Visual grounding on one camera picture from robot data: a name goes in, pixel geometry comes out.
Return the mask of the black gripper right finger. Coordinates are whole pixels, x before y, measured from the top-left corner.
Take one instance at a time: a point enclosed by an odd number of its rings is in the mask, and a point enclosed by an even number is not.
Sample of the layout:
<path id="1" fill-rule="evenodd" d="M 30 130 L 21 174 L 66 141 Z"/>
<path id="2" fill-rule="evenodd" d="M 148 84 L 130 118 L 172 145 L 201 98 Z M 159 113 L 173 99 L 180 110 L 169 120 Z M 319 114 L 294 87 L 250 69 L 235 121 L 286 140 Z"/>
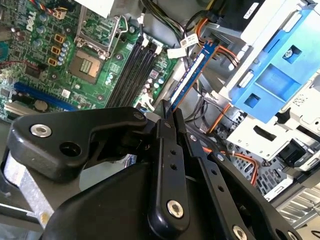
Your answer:
<path id="1" fill-rule="evenodd" d="M 299 233 L 219 151 L 206 154 L 199 137 L 187 132 L 174 112 L 187 176 L 196 179 L 197 209 L 215 240 L 300 240 Z"/>

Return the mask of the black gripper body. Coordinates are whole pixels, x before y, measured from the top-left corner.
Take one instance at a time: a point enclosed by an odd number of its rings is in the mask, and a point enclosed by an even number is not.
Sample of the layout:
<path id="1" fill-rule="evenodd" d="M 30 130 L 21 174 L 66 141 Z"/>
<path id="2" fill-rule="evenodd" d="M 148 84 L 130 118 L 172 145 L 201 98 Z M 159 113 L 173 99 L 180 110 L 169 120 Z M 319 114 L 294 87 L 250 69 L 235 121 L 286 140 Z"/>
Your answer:
<path id="1" fill-rule="evenodd" d="M 181 161 L 136 163 L 65 201 L 44 240 L 229 240 L 232 225 Z"/>

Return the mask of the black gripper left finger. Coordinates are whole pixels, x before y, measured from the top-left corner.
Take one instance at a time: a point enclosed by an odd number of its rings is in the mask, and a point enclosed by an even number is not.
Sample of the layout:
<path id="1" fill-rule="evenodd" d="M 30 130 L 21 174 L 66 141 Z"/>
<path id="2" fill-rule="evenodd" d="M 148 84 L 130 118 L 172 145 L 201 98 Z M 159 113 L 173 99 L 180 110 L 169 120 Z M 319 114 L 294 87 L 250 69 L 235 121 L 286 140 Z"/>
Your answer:
<path id="1" fill-rule="evenodd" d="M 48 215 L 82 193 L 79 176 L 101 161 L 135 155 L 135 164 L 181 161 L 174 117 L 163 101 L 160 118 L 147 119 L 133 107 L 25 115 L 10 127 L 4 175 L 34 213 Z"/>

